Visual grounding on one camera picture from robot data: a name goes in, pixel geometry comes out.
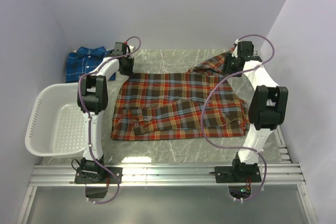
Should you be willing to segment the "red brown plaid shirt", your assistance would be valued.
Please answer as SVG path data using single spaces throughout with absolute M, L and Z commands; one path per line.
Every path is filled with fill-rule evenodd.
M 111 138 L 158 141 L 239 137 L 249 130 L 248 104 L 224 79 L 226 53 L 182 73 L 135 73 L 121 86 Z

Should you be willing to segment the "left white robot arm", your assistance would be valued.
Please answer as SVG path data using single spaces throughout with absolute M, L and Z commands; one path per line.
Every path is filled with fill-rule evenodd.
M 108 169 L 104 164 L 102 119 L 108 106 L 108 79 L 119 71 L 123 75 L 133 74 L 133 49 L 128 42 L 115 43 L 114 49 L 103 58 L 92 72 L 79 78 L 77 103 L 84 115 L 85 141 L 83 157 L 78 161 L 75 184 L 119 184 L 122 169 Z

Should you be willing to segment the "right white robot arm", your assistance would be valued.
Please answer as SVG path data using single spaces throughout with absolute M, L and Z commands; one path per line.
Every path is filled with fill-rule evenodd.
M 251 41 L 236 40 L 233 53 L 227 54 L 223 73 L 229 77 L 245 75 L 253 87 L 254 95 L 248 109 L 250 128 L 242 148 L 231 166 L 217 166 L 214 175 L 217 183 L 264 182 L 258 161 L 268 136 L 285 119 L 288 89 L 279 86 L 268 74 L 263 61 L 254 54 Z

